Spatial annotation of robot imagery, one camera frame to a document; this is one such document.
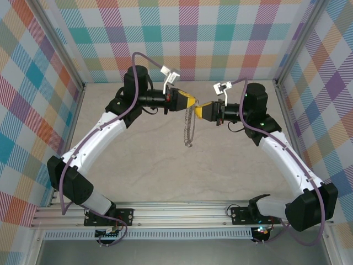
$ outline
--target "plaid wallpaper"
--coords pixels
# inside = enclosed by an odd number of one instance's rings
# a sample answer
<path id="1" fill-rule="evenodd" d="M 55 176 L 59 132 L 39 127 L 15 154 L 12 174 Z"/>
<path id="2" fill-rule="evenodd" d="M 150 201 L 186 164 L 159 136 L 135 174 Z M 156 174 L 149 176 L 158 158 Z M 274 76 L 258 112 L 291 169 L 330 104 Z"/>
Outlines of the plaid wallpaper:
<path id="1" fill-rule="evenodd" d="M 82 78 L 120 82 L 134 51 L 180 69 L 185 81 L 273 79 L 315 0 L 40 2 Z"/>
<path id="2" fill-rule="evenodd" d="M 299 26 L 298 26 L 296 32 L 294 33 L 290 44 L 287 47 L 286 53 L 284 54 L 284 56 L 282 58 L 282 61 L 281 61 L 280 65 L 279 65 L 279 67 L 278 67 L 278 69 L 276 71 L 276 75 L 274 76 L 273 79 L 278 79 L 278 77 L 279 77 L 279 75 L 280 75 L 285 63 L 287 62 L 289 54 L 292 52 L 295 44 L 297 43 L 298 37 L 299 37 L 300 33 L 302 32 L 302 29 L 304 28 L 305 23 L 307 22 L 308 18 L 311 15 L 311 12 L 312 12 L 316 2 L 317 2 L 317 0 L 311 0 L 310 1 L 310 4 L 308 5 L 307 10 L 305 11 L 304 16 L 302 17 L 302 19 L 301 19 L 301 21 L 299 23 Z"/>
<path id="3" fill-rule="evenodd" d="M 0 0 L 0 264 L 18 264 L 46 161 L 61 153 L 79 95 L 25 0 Z"/>
<path id="4" fill-rule="evenodd" d="M 335 221 L 353 258 L 353 0 L 330 1 L 283 93 L 307 164 L 339 190 Z"/>

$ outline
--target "white bracket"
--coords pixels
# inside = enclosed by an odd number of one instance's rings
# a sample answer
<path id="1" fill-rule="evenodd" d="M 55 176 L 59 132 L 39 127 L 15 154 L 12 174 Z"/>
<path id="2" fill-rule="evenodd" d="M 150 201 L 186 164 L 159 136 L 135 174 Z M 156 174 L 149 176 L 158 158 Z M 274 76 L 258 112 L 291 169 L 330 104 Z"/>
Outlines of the white bracket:
<path id="1" fill-rule="evenodd" d="M 215 89 L 216 91 L 216 94 L 219 96 L 219 95 L 222 95 L 224 94 L 226 97 L 224 99 L 224 104 L 225 106 L 227 106 L 228 104 L 228 94 L 227 94 L 227 90 L 228 89 L 231 89 L 233 86 L 232 86 L 232 83 L 229 81 L 229 82 L 226 82 L 226 83 L 223 83 L 221 84 L 220 82 L 218 82 L 217 84 L 214 84 L 213 85 L 213 88 Z"/>
<path id="2" fill-rule="evenodd" d="M 161 68 L 161 73 L 165 75 L 164 83 L 163 83 L 163 95 L 167 90 L 167 85 L 174 85 L 174 81 L 177 77 L 180 77 L 179 72 L 176 69 L 169 69 L 167 66 L 163 65 Z"/>

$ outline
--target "metal bracket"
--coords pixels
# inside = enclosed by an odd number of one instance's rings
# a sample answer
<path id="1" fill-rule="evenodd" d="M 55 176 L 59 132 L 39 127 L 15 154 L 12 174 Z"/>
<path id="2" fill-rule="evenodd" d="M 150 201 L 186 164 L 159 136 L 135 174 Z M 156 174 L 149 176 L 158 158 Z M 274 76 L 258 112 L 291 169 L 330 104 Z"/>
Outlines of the metal bracket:
<path id="1" fill-rule="evenodd" d="M 133 209 L 116 209 L 114 217 L 124 221 L 127 224 L 127 226 L 131 226 L 133 221 Z M 90 211 L 86 211 L 83 225 L 97 227 L 97 226 L 116 226 L 117 224 L 116 224 L 116 221 L 114 220 L 102 218 L 102 217 L 96 216 Z"/>
<path id="2" fill-rule="evenodd" d="M 226 82 L 226 83 L 217 83 L 217 84 L 214 84 L 213 85 L 213 88 L 214 90 L 216 91 L 216 94 L 219 96 L 219 95 L 222 95 L 224 94 L 226 96 L 226 98 L 224 99 L 224 104 L 225 106 L 227 106 L 228 104 L 228 94 L 227 94 L 227 90 L 228 89 L 231 89 L 233 86 L 232 86 L 232 83 L 231 82 Z"/>
<path id="3" fill-rule="evenodd" d="M 262 216 L 259 218 L 259 222 L 255 222 L 247 207 L 232 207 L 231 218 L 233 225 L 272 225 L 272 219 L 269 216 Z M 273 218 L 275 225 L 280 224 L 278 218 Z"/>
<path id="4" fill-rule="evenodd" d="M 180 77 L 180 74 L 176 69 L 169 69 L 165 65 L 163 65 L 161 69 L 161 73 L 165 75 L 164 82 L 163 82 L 163 95 L 165 95 L 168 84 L 171 84 L 173 86 L 175 79 L 177 77 Z"/>

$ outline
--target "metal chain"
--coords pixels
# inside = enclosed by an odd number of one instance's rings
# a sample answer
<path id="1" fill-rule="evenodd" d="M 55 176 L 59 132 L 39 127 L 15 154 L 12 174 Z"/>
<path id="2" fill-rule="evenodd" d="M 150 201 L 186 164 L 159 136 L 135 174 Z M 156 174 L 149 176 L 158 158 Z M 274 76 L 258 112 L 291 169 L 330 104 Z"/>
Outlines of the metal chain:
<path id="1" fill-rule="evenodd" d="M 194 139 L 195 123 L 196 123 L 196 112 L 195 112 L 196 104 L 197 104 L 197 101 L 195 102 L 194 105 L 188 107 L 185 111 L 184 144 L 186 147 L 192 147 L 192 140 Z M 192 113 L 194 113 L 194 124 L 192 126 L 192 133 L 190 136 Z"/>

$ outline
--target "marble-patterned surface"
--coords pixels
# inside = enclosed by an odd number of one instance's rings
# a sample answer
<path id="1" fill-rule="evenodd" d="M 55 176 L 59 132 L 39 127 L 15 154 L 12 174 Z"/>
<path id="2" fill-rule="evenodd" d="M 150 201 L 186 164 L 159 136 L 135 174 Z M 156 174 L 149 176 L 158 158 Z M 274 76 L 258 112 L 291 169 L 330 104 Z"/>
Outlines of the marble-patterned surface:
<path id="1" fill-rule="evenodd" d="M 268 113 L 285 131 L 285 123 L 272 81 L 262 83 L 269 94 Z M 217 100 L 214 82 L 178 82 L 176 87 L 200 103 Z M 89 84 L 72 144 L 97 122 L 121 83 Z M 161 83 L 154 87 L 161 89 Z M 229 93 L 239 102 L 242 84 Z M 271 193 L 291 196 L 291 191 L 271 159 L 244 132 L 232 133 L 227 125 L 197 120 L 192 148 L 184 145 L 185 111 L 143 113 L 100 155 L 86 176 L 107 198 L 121 201 L 250 199 Z"/>

